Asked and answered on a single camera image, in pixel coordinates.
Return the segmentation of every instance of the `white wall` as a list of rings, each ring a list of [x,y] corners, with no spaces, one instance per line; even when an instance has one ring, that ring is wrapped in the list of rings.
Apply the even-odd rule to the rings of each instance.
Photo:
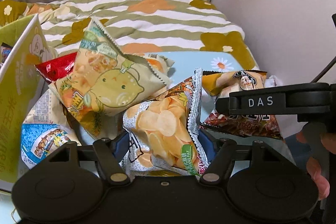
[[[242,26],[246,44],[262,70],[285,85],[310,82],[336,55],[331,15],[336,0],[212,0],[228,19]],[[336,83],[336,66],[320,81]],[[302,127],[281,116],[283,135]]]

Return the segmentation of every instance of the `finger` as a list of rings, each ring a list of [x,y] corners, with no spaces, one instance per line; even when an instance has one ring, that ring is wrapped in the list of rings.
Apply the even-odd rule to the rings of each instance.
[[[296,134],[296,140],[300,143],[307,143],[306,138],[303,135],[303,132],[300,131],[299,133]]]
[[[329,150],[333,154],[336,154],[336,134],[322,134],[321,142],[327,150]]]
[[[318,176],[314,182],[319,189],[319,200],[326,198],[330,192],[330,184],[328,180],[323,176]]]
[[[319,162],[310,157],[307,161],[307,171],[310,174],[313,180],[316,180],[319,176],[321,176],[321,166]]]

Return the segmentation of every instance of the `red snack bag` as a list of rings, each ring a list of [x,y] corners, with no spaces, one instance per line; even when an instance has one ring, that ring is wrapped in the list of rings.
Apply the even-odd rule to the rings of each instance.
[[[262,71],[232,71],[203,75],[205,91],[217,98],[225,98],[230,92],[262,89],[266,73]],[[216,110],[202,123],[203,127],[240,137],[261,136],[282,139],[280,128],[274,115],[230,115]]]
[[[72,72],[75,64],[77,52],[64,55],[53,60],[35,65],[37,71],[48,84],[67,76]]]

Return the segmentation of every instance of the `cartoon bear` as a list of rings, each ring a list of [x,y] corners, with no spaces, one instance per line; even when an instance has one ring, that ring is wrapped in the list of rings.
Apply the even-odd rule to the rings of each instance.
[[[35,36],[33,37],[31,44],[29,45],[29,51],[31,54],[41,57],[42,62],[46,62],[53,57],[49,49],[43,47],[42,37],[39,34],[38,27],[35,27]]]

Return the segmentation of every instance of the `snack bag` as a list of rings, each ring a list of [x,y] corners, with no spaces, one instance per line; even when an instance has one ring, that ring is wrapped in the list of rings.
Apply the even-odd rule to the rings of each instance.
[[[0,51],[1,51],[1,55],[0,55],[0,63],[3,64],[5,63],[8,55],[10,54],[11,50],[13,47],[7,45],[6,43],[2,43],[0,46]]]
[[[53,53],[38,15],[1,27],[0,45],[5,44],[12,49],[0,70],[0,188],[10,191],[18,176],[22,122],[40,98],[44,83],[34,65],[53,58]]]
[[[130,133],[124,166],[129,175],[170,170],[201,175],[208,166],[198,141],[202,70],[151,101],[124,113]]]
[[[44,80],[51,84],[57,79],[67,76],[72,72],[75,64],[77,52],[64,55],[47,62],[35,65],[37,71],[41,74]]]
[[[134,55],[142,56],[145,58],[148,63],[150,63],[154,68],[156,68],[159,72],[167,75],[169,69],[175,63],[173,60],[158,54],[152,53],[137,53]]]
[[[31,169],[68,141],[78,141],[70,128],[63,106],[48,89],[22,124],[21,158]]]
[[[145,58],[122,53],[93,18],[73,71],[49,87],[93,138],[101,138],[101,113],[114,116],[169,83],[170,79]]]
[[[217,98],[229,97],[230,92],[262,89],[266,73],[262,71],[232,71],[203,75],[205,91]],[[261,136],[282,139],[280,128],[274,115],[230,115],[225,116],[216,110],[202,123],[202,126],[215,131],[240,137]]]

